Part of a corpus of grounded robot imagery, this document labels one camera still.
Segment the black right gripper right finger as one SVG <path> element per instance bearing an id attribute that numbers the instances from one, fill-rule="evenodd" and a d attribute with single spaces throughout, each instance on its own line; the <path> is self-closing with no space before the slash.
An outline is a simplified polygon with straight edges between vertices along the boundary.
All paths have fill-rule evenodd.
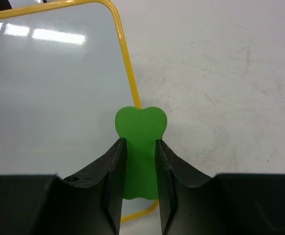
<path id="1" fill-rule="evenodd" d="M 155 166 L 164 235 L 237 235 L 234 214 L 220 184 L 156 141 Z"/>

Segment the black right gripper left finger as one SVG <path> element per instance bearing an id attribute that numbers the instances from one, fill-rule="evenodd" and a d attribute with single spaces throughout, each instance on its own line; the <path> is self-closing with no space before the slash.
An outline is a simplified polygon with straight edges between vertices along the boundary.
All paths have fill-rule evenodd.
<path id="1" fill-rule="evenodd" d="M 117 235 L 120 230 L 126 141 L 52 184 L 46 212 L 48 235 Z"/>

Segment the green whiteboard eraser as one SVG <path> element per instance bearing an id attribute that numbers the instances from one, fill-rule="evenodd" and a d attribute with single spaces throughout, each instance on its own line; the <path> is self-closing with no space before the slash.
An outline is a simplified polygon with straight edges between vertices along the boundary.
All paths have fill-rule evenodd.
<path id="1" fill-rule="evenodd" d="M 126 140 L 127 161 L 123 198 L 158 199 L 155 146 L 167 127 L 167 116 L 158 107 L 124 107 L 115 116 L 118 136 Z"/>

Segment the yellow framed whiteboard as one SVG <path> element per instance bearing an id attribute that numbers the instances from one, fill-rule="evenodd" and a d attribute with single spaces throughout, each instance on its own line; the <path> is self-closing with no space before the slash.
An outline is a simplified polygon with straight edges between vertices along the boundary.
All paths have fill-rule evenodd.
<path id="1" fill-rule="evenodd" d="M 0 11 L 0 176 L 73 174 L 117 140 L 126 106 L 140 99 L 111 1 Z"/>

